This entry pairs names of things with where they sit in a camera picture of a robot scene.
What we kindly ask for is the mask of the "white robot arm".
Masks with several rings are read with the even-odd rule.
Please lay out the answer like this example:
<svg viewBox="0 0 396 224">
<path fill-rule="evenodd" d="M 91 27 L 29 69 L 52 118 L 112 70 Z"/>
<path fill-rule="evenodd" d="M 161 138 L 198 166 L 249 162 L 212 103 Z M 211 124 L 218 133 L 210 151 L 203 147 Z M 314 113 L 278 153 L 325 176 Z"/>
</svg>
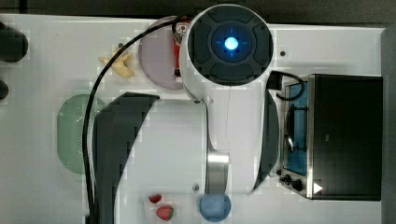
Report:
<svg viewBox="0 0 396 224">
<path fill-rule="evenodd" d="M 231 224 L 250 206 L 278 159 L 273 50 L 246 7 L 195 16 L 179 52 L 182 95 L 126 92 L 95 119 L 98 224 Z"/>
</svg>

